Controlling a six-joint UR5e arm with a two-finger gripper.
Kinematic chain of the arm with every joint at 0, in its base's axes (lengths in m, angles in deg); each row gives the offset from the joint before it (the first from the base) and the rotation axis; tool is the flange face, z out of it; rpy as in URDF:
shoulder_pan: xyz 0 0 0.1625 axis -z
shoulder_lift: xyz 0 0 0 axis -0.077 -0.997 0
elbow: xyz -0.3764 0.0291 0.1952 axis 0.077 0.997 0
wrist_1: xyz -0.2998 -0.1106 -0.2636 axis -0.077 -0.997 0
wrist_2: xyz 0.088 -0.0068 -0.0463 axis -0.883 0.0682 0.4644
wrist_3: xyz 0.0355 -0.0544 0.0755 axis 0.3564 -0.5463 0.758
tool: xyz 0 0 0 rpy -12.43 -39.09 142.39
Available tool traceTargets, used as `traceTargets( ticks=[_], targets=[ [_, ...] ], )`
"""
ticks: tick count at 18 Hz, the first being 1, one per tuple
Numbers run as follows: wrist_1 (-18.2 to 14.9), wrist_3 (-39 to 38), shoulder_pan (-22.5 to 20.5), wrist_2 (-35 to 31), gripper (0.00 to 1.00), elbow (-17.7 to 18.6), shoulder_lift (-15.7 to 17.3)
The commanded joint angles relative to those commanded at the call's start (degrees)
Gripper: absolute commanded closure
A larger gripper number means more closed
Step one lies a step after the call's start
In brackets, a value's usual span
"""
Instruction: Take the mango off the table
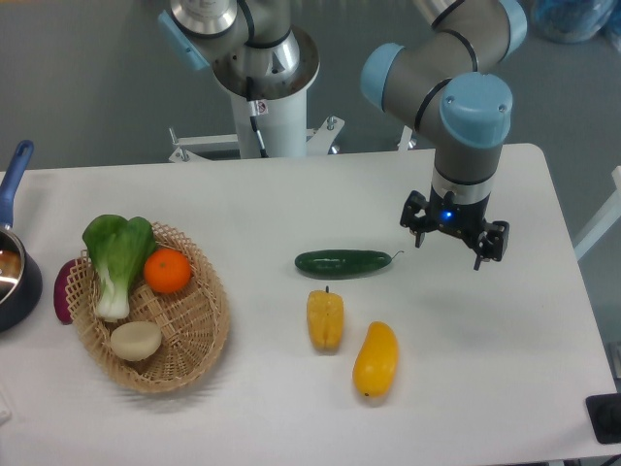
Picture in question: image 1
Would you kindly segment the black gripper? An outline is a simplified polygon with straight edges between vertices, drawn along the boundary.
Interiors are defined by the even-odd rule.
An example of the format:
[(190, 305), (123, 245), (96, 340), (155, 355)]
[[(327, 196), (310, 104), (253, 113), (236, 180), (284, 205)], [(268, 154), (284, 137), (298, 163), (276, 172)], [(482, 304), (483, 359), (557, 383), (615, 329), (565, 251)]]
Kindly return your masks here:
[(441, 233), (475, 244), (474, 270), (483, 262), (500, 262), (507, 250), (509, 223), (503, 220), (486, 222), (485, 213), (490, 195), (474, 204), (449, 204), (432, 188), (429, 201), (419, 191), (413, 190), (402, 209), (400, 225), (414, 237), (419, 249), (427, 232)]

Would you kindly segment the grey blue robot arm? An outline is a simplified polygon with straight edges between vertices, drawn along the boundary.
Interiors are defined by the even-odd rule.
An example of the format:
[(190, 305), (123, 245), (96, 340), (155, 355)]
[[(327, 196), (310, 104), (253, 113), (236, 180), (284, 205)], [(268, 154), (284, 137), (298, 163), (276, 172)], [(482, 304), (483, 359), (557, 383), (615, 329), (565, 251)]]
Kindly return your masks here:
[[(360, 76), (365, 98), (435, 146), (428, 194), (413, 191), (400, 223), (417, 241), (433, 231), (457, 238), (477, 263), (499, 261), (509, 226), (485, 213), (513, 98), (490, 70), (523, 42), (515, 1), (420, 1), (433, 36), (417, 49), (384, 44)], [(176, 53), (211, 68), (229, 94), (244, 158), (304, 156), (307, 90), (319, 70), (312, 38), (287, 1), (173, 1), (158, 18)]]

